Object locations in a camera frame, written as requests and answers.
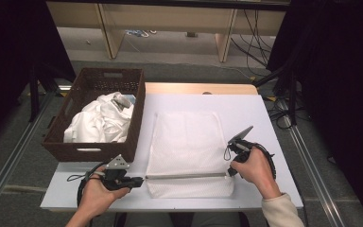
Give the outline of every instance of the crumpled white cloth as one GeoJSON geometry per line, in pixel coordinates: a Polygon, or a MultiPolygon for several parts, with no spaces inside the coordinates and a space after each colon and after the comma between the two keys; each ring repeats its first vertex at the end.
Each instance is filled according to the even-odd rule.
{"type": "Polygon", "coordinates": [[[64,131],[64,143],[125,142],[134,105],[123,107],[113,98],[120,93],[99,96],[77,113],[64,131]]]}
{"type": "MultiPolygon", "coordinates": [[[[216,113],[157,113],[147,176],[227,172],[226,142],[216,113]]],[[[152,198],[223,198],[233,193],[231,177],[146,179],[152,198]]]]}

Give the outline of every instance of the floor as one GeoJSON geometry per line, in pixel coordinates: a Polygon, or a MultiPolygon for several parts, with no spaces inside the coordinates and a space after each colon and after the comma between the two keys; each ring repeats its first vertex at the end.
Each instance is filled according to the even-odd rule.
{"type": "MultiPolygon", "coordinates": [[[[59,32],[76,72],[83,65],[99,62],[187,65],[191,68],[207,66],[224,69],[228,73],[234,72],[248,81],[261,78],[268,73],[261,63],[247,58],[234,44],[231,44],[227,61],[219,62],[215,37],[212,34],[200,33],[195,38],[186,37],[186,34],[181,32],[161,31],[150,34],[147,38],[125,35],[117,58],[109,60],[99,30],[59,28],[59,32]]],[[[238,45],[248,49],[248,44],[243,38],[249,43],[251,36],[233,35],[238,45]]],[[[269,46],[275,39],[262,38],[269,46]]],[[[260,51],[252,49],[251,53],[265,61],[260,51]]],[[[272,96],[270,90],[273,82],[261,87],[259,93],[272,96]]],[[[29,112],[26,90],[22,99],[22,104],[13,108],[0,128],[0,171],[21,139],[21,131],[26,130],[28,124],[25,117],[29,112]]],[[[56,114],[61,102],[62,97],[56,96],[49,103],[42,121],[32,133],[33,136],[25,141],[26,151],[9,176],[0,196],[0,226],[64,226],[72,216],[71,212],[52,213],[40,208],[43,193],[58,163],[47,151],[41,149],[41,142],[51,117],[56,114]]],[[[265,101],[265,104],[269,110],[275,105],[283,106],[283,102],[265,101]]],[[[288,119],[281,118],[273,121],[273,124],[291,173],[302,194],[305,209],[299,210],[300,217],[306,226],[362,227],[361,203],[338,166],[327,160],[329,151],[306,112],[302,111],[297,115],[298,126],[294,130],[281,129],[284,124],[288,124],[288,119]],[[295,140],[294,135],[299,135],[303,142],[295,140]],[[330,197],[331,202],[325,203],[324,196],[330,197]],[[331,217],[328,209],[337,211],[338,220],[331,217]]],[[[247,211],[246,215],[251,226],[266,226],[261,211],[247,211]]],[[[105,214],[95,220],[95,226],[112,226],[112,221],[113,215],[105,214]]]]}

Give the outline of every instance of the wicker basket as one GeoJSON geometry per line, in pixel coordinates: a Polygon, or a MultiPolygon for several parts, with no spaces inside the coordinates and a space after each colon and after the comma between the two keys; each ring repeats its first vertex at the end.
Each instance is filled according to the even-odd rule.
{"type": "Polygon", "coordinates": [[[43,146],[59,162],[107,162],[122,154],[127,162],[134,160],[143,118],[146,85],[141,69],[84,68],[66,96],[52,123],[43,146]],[[63,143],[64,131],[84,106],[101,95],[120,92],[136,97],[128,137],[124,143],[63,143]],[[93,148],[95,151],[84,151],[93,148]]]}

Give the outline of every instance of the white towel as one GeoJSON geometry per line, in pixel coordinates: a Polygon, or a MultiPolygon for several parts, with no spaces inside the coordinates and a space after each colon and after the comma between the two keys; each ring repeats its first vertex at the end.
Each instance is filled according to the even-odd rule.
{"type": "MultiPolygon", "coordinates": [[[[215,113],[157,113],[147,175],[226,172],[226,142],[215,113]]],[[[233,193],[230,177],[147,179],[152,198],[219,198],[233,193]]]]}

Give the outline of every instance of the sleeve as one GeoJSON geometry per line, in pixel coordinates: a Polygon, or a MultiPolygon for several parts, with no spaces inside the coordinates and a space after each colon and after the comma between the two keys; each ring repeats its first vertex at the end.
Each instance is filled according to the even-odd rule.
{"type": "Polygon", "coordinates": [[[270,200],[262,200],[262,212],[270,227],[304,226],[288,194],[270,200]]]}

